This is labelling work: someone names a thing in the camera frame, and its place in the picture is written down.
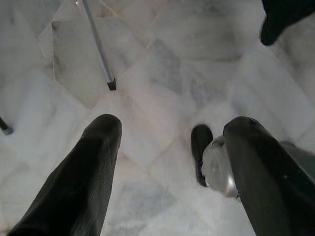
foot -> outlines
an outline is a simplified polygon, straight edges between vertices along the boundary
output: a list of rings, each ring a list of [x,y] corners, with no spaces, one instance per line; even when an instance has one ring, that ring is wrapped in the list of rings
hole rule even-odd
[[[206,147],[212,142],[213,136],[210,128],[204,124],[195,126],[191,132],[191,152],[196,164],[196,177],[199,184],[207,187],[202,174],[202,155]]]

black shoe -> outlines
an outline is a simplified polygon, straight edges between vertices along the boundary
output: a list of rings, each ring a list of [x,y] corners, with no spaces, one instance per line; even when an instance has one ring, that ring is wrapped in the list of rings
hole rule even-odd
[[[191,152],[196,164],[196,177],[199,184],[207,187],[205,177],[201,172],[202,155],[206,147],[212,142],[210,128],[204,124],[195,126],[191,132]]]

marble floor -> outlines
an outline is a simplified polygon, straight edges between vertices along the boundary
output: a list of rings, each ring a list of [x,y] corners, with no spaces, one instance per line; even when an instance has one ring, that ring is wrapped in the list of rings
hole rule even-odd
[[[0,236],[104,113],[123,137],[103,236],[254,235],[238,201],[196,182],[198,123],[217,136],[250,116],[315,152],[315,15],[267,48],[260,0],[88,0],[110,92],[75,0],[1,4],[0,116],[15,132],[0,133]]]

